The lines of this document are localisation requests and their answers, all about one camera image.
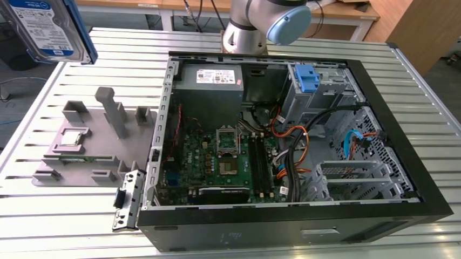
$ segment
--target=white table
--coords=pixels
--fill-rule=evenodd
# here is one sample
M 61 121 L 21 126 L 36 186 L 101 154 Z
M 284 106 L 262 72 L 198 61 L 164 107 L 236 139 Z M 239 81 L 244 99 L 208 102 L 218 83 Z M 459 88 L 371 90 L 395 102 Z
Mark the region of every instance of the white table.
M 128 7 L 112 7 L 112 6 L 96 6 L 96 5 L 79 5 L 80 12 L 109 12 L 109 13 L 132 13 L 139 15 L 159 15 L 161 17 L 161 26 L 164 31 L 173 31 L 172 16 L 188 16 L 185 10 L 157 9 L 156 5 L 151 5 L 149 8 L 128 8 Z M 222 18 L 228 18 L 228 13 L 219 13 Z M 200 17 L 216 18 L 215 12 L 203 11 Z M 374 22 L 373 17 L 363 19 L 339 19 L 324 18 L 323 24 L 350 25 L 355 26 L 351 41 L 362 41 L 367 31 Z M 312 17 L 311 23 L 319 23 L 319 18 Z
M 30 175 L 63 121 L 68 100 L 100 107 L 97 86 L 124 107 L 157 107 L 167 51 L 219 52 L 216 33 L 93 28 L 95 65 L 60 63 L 0 155 L 0 258 L 164 256 L 136 231 L 112 233 L 115 188 L 36 187 Z M 299 40 L 268 44 L 283 56 L 362 61 L 454 215 L 370 244 L 173 254 L 175 258 L 461 258 L 461 127 L 401 52 L 378 43 Z

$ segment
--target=power supply label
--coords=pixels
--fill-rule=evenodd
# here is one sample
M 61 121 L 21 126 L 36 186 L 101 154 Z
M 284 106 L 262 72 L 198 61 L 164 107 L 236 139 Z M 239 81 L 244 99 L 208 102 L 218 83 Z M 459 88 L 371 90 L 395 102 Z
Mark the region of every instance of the power supply label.
M 235 84 L 234 70 L 200 69 L 196 71 L 199 84 Z
M 73 48 L 68 37 L 53 21 L 55 12 L 51 4 L 44 1 L 24 0 L 8 0 L 8 2 L 38 49 L 53 56 L 72 55 Z

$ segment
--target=expansion card bracket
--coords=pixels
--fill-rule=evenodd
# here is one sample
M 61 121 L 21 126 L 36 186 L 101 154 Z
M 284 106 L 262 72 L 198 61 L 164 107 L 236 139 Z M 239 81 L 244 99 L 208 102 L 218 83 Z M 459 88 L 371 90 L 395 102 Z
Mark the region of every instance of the expansion card bracket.
M 113 207 L 116 210 L 112 232 L 137 230 L 136 218 L 144 179 L 145 171 L 140 169 L 124 175 L 123 185 L 115 194 Z

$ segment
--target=green circuit board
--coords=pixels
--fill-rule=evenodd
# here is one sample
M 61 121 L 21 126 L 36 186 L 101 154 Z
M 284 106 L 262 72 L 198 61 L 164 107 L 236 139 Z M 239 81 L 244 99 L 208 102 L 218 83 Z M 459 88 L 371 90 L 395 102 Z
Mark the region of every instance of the green circuit board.
M 194 204 L 188 199 L 189 192 L 194 189 L 203 187 L 228 187 L 228 188 L 248 188 L 251 191 L 247 203 L 279 202 L 276 195 L 266 195 L 260 197 L 252 192 L 252 176 L 251 176 L 251 162 L 250 162 L 250 148 L 247 135 L 240 135 L 239 142 L 235 143 L 235 138 L 224 135 L 219 138 L 219 144 L 215 134 L 189 134 L 185 136 L 183 144 L 183 159 L 180 163 L 179 172 L 165 172 L 167 188 L 160 190 L 167 192 L 169 205 L 189 205 Z M 267 153 L 276 147 L 272 138 L 264 139 L 264 147 Z M 232 157 L 230 154 L 218 157 L 216 145 L 219 147 L 238 147 L 239 154 Z

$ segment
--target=ram slot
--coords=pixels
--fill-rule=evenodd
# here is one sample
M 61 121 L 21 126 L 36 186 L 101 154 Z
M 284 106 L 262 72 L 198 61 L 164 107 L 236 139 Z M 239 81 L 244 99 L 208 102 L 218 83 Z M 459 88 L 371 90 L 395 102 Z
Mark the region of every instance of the ram slot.
M 251 166 L 251 179 L 252 179 L 252 192 L 255 196 L 259 196 L 262 192 L 262 181 L 259 172 L 259 158 L 256 152 L 256 138 L 250 138 L 248 149 L 250 149 L 250 166 Z
M 271 183 L 270 183 L 270 176 L 268 176 L 264 139 L 256 139 L 256 153 L 258 153 L 259 175 L 260 175 L 260 181 L 262 181 L 262 184 L 260 184 L 262 192 L 268 195 L 271 193 Z

